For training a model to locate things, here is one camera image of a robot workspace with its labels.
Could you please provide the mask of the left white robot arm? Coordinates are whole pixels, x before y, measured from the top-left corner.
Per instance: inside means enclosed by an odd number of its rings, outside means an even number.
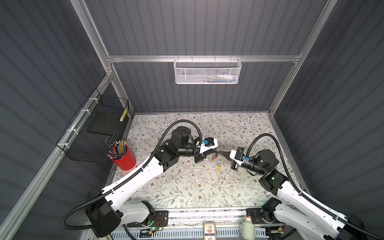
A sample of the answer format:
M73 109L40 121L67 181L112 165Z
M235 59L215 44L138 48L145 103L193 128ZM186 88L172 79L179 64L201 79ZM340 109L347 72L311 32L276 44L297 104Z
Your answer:
M96 237L105 237L117 227L127 224L151 226L156 211L149 202L141 201L130 205L125 205L125 202L147 182L175 165L181 156L194 157L198 163L212 154L217 147L217 139L212 137L193 139L189 128L179 126L172 131L171 138L161 143L154 151L152 158L147 158L125 177L102 190L89 191L88 199L111 191L111 194L87 206L85 210Z

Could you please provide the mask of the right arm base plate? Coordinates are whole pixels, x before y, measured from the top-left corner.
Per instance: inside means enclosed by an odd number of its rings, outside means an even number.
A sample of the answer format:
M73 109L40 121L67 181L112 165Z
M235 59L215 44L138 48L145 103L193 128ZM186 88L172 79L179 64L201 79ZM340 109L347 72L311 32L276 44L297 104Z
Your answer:
M274 213L270 210L264 210L262 208L247 208L246 215L251 218L253 224L285 225L284 223L278 221Z

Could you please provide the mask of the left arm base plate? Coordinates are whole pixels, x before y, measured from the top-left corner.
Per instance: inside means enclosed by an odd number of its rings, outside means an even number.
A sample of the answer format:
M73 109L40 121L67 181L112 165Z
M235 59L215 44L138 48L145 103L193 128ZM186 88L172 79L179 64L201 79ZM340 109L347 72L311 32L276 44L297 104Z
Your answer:
M167 227L169 220L169 211L155 211L151 213L142 223L128 224L130 227Z

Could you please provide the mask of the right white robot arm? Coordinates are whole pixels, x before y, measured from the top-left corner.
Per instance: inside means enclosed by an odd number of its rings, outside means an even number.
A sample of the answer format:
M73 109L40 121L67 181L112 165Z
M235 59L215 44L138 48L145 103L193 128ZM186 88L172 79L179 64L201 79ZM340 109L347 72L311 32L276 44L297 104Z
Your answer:
M279 161L272 151L261 150L253 157L246 157L243 148L219 153L232 162L233 170L244 168L252 175L261 175L259 183L273 194L261 210L266 223L288 224L316 240L367 239L358 230L364 228L360 219L338 213L294 186L276 169Z

